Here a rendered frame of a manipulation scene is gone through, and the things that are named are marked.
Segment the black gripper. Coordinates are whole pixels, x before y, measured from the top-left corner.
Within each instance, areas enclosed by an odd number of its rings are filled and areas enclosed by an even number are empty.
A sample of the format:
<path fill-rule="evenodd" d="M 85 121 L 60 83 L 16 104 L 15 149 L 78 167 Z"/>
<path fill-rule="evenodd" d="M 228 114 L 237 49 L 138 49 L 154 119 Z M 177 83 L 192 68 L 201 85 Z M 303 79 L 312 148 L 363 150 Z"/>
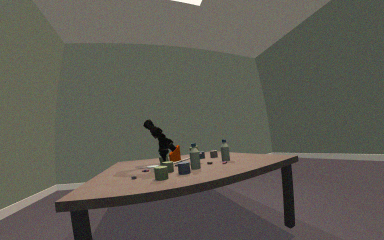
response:
<path fill-rule="evenodd" d="M 161 141 L 161 142 L 158 142 L 159 144 L 159 154 L 160 156 L 162 157 L 163 161 L 165 162 L 166 161 L 166 155 L 169 153 L 169 150 L 166 149 L 166 146 L 167 146 L 167 143 L 166 141 Z"/>

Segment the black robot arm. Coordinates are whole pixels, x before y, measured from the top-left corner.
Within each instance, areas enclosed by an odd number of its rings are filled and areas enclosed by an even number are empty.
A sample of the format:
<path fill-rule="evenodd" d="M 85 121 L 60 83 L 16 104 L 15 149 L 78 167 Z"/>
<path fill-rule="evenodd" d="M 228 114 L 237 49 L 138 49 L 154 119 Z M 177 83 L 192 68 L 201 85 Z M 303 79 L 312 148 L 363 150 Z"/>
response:
<path fill-rule="evenodd" d="M 177 147 L 175 147 L 172 141 L 162 133 L 160 128 L 154 126 L 153 122 L 149 119 L 143 125 L 146 129 L 150 130 L 151 134 L 158 139 L 158 142 L 166 142 L 166 149 L 170 149 L 172 152 L 175 151 Z"/>

